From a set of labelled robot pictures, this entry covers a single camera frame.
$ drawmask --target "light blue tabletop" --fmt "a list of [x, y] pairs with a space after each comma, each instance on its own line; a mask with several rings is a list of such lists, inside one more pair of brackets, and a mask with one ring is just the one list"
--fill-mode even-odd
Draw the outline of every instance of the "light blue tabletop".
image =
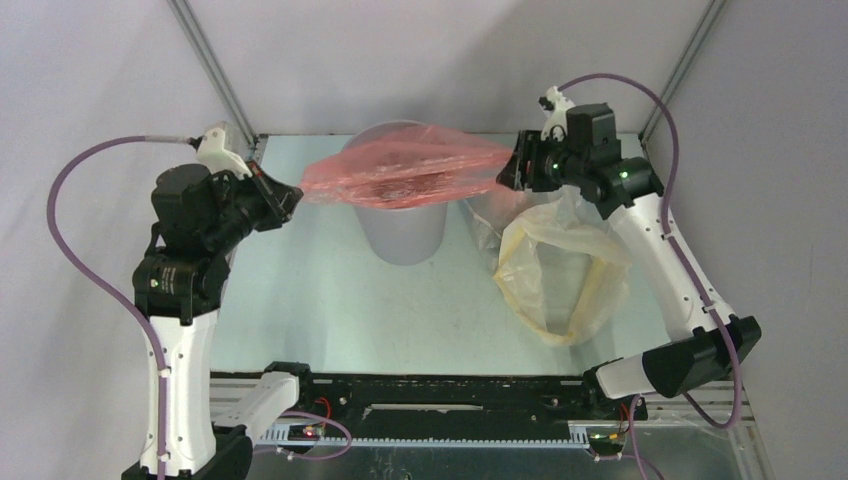
[[[488, 137], [510, 147], [515, 138]], [[274, 136], [262, 166], [296, 184], [308, 164], [337, 153], [348, 138]], [[642, 155], [635, 135], [620, 138], [625, 157]], [[280, 360], [324, 372], [581, 374], [666, 342], [637, 265], [630, 298], [593, 339], [549, 347], [507, 307], [455, 203], [438, 252], [411, 267], [377, 258], [349, 205], [301, 204], [282, 229], [254, 233], [239, 246], [212, 368], [255, 371]]]

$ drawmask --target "pink translucent bag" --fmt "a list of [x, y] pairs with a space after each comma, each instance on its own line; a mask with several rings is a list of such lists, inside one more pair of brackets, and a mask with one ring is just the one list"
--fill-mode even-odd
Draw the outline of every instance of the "pink translucent bag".
[[410, 126], [309, 165], [298, 186], [311, 203], [420, 207], [496, 188], [511, 154], [458, 130]]

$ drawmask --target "plastic bag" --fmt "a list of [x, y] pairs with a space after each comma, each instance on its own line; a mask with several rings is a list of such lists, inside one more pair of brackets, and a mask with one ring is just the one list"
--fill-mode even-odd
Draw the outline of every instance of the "plastic bag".
[[309, 165], [303, 201], [419, 207], [495, 188], [512, 151], [435, 125], [410, 126]]
[[498, 269], [501, 239], [507, 225], [528, 208], [550, 203], [558, 197], [557, 193], [516, 192], [499, 185], [488, 193], [459, 202], [459, 211], [471, 238], [492, 273]]
[[549, 345], [594, 336], [627, 298], [630, 258], [573, 187], [521, 213], [503, 233], [497, 282]]

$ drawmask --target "white wall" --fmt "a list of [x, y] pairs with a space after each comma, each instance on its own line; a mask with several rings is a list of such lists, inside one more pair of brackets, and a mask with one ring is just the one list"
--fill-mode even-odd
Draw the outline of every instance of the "white wall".
[[[253, 127], [355, 133], [409, 118], [472, 132], [538, 128], [554, 84], [611, 71], [661, 90], [709, 0], [202, 0], [191, 2]], [[612, 82], [638, 132], [650, 100]]]
[[[763, 340], [745, 385], [779, 479], [845, 478], [848, 3], [730, 2], [671, 105], [675, 217]], [[665, 125], [652, 141], [668, 161]]]
[[[146, 428], [143, 336], [53, 245], [47, 191], [97, 142], [196, 135], [225, 111], [165, 2], [2, 2], [0, 18], [0, 477], [119, 478]], [[70, 245], [125, 293], [153, 182], [192, 153], [118, 147], [63, 189]]]

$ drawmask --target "red plastic bag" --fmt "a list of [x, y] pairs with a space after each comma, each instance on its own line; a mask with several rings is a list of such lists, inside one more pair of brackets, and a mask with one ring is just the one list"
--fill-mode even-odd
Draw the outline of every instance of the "red plastic bag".
[[495, 188], [511, 154], [458, 130], [411, 126], [309, 165], [298, 186], [311, 203], [420, 207]]

